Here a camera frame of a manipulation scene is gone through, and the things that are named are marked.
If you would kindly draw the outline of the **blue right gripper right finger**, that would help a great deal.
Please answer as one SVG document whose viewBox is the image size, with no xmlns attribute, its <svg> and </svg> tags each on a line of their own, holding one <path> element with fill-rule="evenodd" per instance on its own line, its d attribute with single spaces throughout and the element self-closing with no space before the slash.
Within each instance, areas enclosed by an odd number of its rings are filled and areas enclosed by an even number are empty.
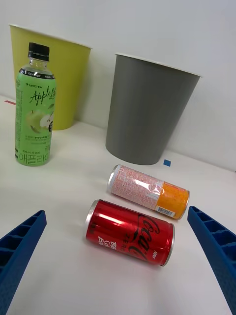
<svg viewBox="0 0 236 315">
<path fill-rule="evenodd" d="M 187 220 L 214 272 L 232 314 L 236 314 L 236 235 L 195 206 Z"/>
</svg>

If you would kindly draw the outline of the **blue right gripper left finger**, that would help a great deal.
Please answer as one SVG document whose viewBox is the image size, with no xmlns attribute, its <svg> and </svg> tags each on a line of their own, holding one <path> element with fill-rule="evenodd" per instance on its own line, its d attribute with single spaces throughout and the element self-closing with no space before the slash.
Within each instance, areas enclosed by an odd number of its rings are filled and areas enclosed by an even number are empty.
<svg viewBox="0 0 236 315">
<path fill-rule="evenodd" d="M 5 315 L 47 225 L 40 210 L 0 240 L 0 314 Z"/>
</svg>

